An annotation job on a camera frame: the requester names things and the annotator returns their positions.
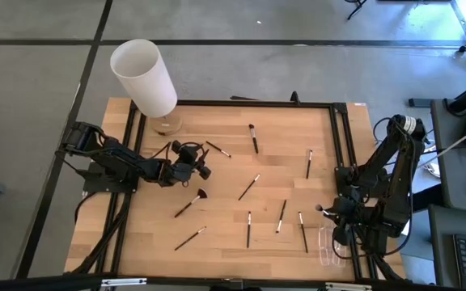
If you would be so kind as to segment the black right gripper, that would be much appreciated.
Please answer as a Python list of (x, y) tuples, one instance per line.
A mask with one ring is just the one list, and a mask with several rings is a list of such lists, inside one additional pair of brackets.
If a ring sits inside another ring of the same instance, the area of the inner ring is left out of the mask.
[(358, 218), (358, 203), (346, 197), (337, 197), (333, 201), (333, 206), (325, 212), (328, 214), (326, 218), (333, 221), (336, 226), (352, 224)]

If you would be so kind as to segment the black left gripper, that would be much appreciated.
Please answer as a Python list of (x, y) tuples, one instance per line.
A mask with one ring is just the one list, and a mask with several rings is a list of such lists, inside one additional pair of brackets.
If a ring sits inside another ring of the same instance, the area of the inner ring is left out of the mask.
[[(171, 145), (172, 151), (178, 154), (180, 148), (181, 143), (174, 140)], [(161, 187), (171, 187), (176, 183), (187, 183), (194, 171), (198, 171), (199, 176), (204, 180), (207, 180), (211, 174), (211, 169), (203, 166), (202, 158), (195, 159), (179, 156), (174, 162), (169, 159), (160, 159), (159, 163), (159, 185)]]

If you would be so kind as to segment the short thin black makeup brush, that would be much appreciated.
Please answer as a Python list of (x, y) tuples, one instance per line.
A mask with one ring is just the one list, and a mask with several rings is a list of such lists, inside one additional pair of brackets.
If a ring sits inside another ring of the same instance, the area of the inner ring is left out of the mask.
[(223, 150), (222, 148), (218, 147), (217, 145), (213, 144), (212, 142), (210, 141), (205, 141), (205, 143), (208, 145), (208, 146), (211, 146), (212, 148), (216, 149), (217, 151), (219, 151), (220, 153), (226, 155), (228, 158), (232, 158), (232, 156), (227, 153), (225, 150)]

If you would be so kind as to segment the black fan makeup brush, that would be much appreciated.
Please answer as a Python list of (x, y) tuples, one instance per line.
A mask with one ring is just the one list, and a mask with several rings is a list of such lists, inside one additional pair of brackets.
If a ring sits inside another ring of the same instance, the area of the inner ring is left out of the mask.
[(201, 199), (206, 199), (208, 197), (207, 192), (203, 188), (199, 188), (197, 190), (197, 195), (190, 201), (188, 202), (181, 210), (179, 210), (174, 218), (178, 218), (184, 211), (186, 211), (190, 206), (192, 206), (195, 202)]

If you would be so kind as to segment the thick black powder brush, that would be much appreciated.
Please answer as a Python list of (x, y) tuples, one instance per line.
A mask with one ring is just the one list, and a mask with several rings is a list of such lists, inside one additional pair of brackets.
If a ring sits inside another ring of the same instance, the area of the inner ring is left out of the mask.
[(254, 124), (249, 124), (248, 127), (250, 129), (250, 134), (251, 134), (251, 137), (252, 137), (254, 150), (255, 150), (256, 154), (259, 154), (259, 148), (258, 148), (257, 139), (256, 139), (255, 126), (254, 126)]

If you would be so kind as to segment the clear plastic container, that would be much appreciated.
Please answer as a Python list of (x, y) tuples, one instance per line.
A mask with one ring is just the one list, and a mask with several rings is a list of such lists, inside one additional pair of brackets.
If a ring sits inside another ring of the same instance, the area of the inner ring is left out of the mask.
[(343, 268), (346, 260), (340, 256), (347, 256), (346, 246), (341, 245), (333, 238), (333, 227), (323, 224), (318, 231), (319, 257), (322, 266)]

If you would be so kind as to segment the white shade wooden base lamp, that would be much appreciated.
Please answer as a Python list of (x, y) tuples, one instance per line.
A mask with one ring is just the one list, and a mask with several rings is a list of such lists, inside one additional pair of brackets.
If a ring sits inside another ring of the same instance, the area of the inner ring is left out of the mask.
[(156, 44), (129, 40), (113, 51), (109, 65), (157, 134), (172, 135), (181, 129), (183, 120), (174, 113), (178, 95)]

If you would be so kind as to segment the grey desk with keyboard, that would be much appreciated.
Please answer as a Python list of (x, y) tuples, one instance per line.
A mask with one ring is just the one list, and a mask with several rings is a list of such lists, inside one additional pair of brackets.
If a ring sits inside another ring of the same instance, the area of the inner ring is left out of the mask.
[(441, 286), (462, 289), (457, 271), (453, 235), (466, 235), (466, 211), (431, 205), (428, 214), (436, 282)]

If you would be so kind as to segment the grey desk with devices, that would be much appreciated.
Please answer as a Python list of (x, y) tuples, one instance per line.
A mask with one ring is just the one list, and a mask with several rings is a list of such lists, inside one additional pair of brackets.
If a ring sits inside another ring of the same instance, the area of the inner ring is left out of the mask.
[[(430, 105), (436, 146), (448, 149), (466, 133), (466, 115), (454, 116), (442, 100)], [(466, 145), (460, 143), (438, 158), (443, 199), (447, 206), (466, 211)]]

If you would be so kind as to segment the black chair base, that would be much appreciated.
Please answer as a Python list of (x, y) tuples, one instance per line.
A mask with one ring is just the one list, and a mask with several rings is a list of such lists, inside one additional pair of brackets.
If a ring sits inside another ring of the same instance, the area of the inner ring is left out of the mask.
[(345, 2), (354, 4), (354, 9), (346, 18), (347, 21), (350, 21), (364, 6), (367, 0), (344, 0)]

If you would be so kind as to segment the silver metal bracket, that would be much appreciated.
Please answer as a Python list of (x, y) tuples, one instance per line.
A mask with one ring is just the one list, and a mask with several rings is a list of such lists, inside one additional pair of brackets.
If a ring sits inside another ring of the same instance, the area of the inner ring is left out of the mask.
[(103, 279), (101, 281), (101, 288), (113, 288), (121, 286), (132, 286), (132, 285), (145, 285), (147, 283), (146, 278), (114, 278), (114, 279)]
[(325, 291), (373, 291), (370, 285), (360, 285), (341, 282), (327, 282)]

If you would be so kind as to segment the black aluminium table frame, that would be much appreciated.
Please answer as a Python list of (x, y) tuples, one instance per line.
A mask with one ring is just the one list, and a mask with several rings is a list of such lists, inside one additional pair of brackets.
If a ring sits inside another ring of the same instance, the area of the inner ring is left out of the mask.
[[(346, 259), (343, 268), (322, 266), (318, 231), (327, 224), (316, 205), (329, 207), (337, 195), (336, 167), (361, 164), (375, 142), (366, 107), (353, 103), (183, 100), (180, 141), (210, 141), (232, 158), (207, 145), (211, 176), (193, 177), (188, 187), (161, 188), (140, 183), (125, 223), (108, 247), (100, 268), (152, 283), (300, 285), (323, 281), (376, 278), (366, 259)], [(254, 124), (256, 154), (249, 124)], [(313, 150), (306, 179), (309, 149)], [(240, 195), (256, 177), (242, 200)], [(181, 210), (203, 188), (208, 197)], [(287, 200), (281, 232), (276, 234)], [(248, 211), (252, 213), (246, 248)], [(305, 252), (299, 214), (307, 236)], [(178, 251), (180, 243), (207, 226)]]

